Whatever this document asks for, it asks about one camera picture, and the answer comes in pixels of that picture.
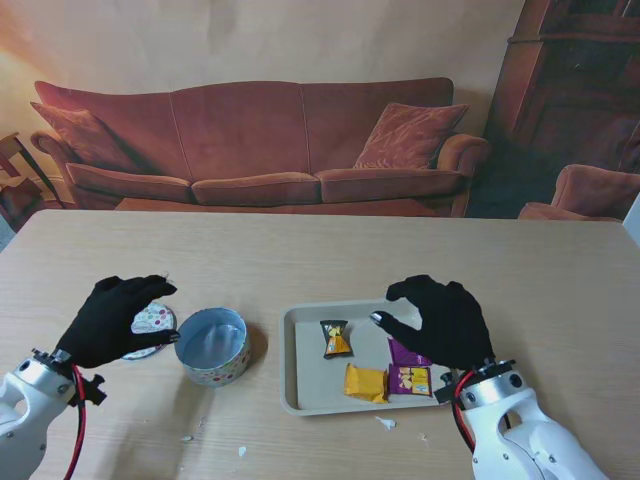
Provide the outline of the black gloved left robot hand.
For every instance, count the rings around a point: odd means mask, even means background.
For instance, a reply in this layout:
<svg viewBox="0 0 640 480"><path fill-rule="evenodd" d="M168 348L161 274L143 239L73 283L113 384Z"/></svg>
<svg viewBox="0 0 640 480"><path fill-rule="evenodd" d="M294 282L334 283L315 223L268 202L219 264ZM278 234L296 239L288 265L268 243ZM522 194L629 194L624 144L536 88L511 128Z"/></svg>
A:
<svg viewBox="0 0 640 480"><path fill-rule="evenodd" d="M176 342L179 333L165 328L135 333L134 318L152 301L174 294L177 288L160 275L98 281L54 351L73 365L97 368L138 350Z"/></svg>

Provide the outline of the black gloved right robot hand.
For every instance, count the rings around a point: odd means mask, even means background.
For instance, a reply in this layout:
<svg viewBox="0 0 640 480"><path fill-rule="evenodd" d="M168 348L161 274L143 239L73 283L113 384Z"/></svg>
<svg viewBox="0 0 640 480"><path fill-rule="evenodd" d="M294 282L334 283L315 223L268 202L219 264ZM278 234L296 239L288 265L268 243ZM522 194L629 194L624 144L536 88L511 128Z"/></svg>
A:
<svg viewBox="0 0 640 480"><path fill-rule="evenodd" d="M496 358L480 304L462 284L442 284L416 275L390 285L386 300L408 300L418 309L421 327L375 311L373 322L408 351L451 369L480 368Z"/></svg>

